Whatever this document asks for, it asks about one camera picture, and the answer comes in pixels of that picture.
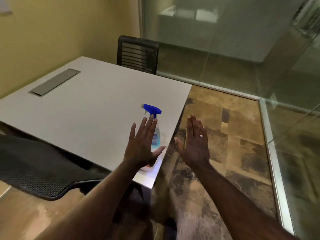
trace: chair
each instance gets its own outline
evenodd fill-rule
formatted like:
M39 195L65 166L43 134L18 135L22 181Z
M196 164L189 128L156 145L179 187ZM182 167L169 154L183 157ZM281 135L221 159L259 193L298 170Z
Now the chair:
M153 40L120 36L117 65L156 75L159 43Z
M0 180L28 194L45 200L57 200L74 188L87 194L105 177L51 145L0 134Z

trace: person's left arm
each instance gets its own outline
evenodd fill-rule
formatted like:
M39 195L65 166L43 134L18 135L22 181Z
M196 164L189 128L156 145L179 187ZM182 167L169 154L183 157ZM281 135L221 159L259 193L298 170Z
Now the person's left arm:
M36 240L73 240L102 239L107 233L116 208L138 170L153 165L165 146L151 152L151 143L157 125L157 119L143 118L135 132L135 123L131 127L129 142L123 162L99 183L64 218L46 228Z

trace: hand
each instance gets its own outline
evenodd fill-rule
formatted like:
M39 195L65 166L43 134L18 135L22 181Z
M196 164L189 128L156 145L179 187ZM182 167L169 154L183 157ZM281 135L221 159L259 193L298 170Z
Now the hand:
M194 115L187 119L185 148L183 148L178 137L175 137L174 140L178 146L180 156L190 168L210 165L207 130Z
M129 142L125 149L123 160L131 160L137 166L137 169L146 165L153 166L158 156L166 148L166 146L160 146L157 150L151 152L152 139L158 122L157 118L155 120L153 118L152 114L147 123L147 118L143 118L136 136L134 136L136 124L134 123L131 127Z

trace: table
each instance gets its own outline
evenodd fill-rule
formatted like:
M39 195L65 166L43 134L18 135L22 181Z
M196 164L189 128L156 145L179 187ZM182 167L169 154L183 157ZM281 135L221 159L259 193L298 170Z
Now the table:
M43 96L35 87L67 69L78 74ZM122 161L130 128L150 104L168 146L191 85L126 67L80 57L0 100L0 121L108 170ZM133 181L151 189L166 150L150 172L140 170Z

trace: person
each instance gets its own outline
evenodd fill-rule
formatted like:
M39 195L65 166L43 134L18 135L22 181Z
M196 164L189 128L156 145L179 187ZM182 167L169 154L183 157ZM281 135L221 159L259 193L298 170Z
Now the person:
M116 208L135 174L143 166L153 165L165 149L161 146L151 152L156 125L157 119L153 115L148 121L145 117L135 135L134 123L121 164L64 218L48 226L36 239L104 239ZM214 201L234 240L297 239L210 165L207 131L194 115L187 119L186 132L185 146L175 137L178 151Z

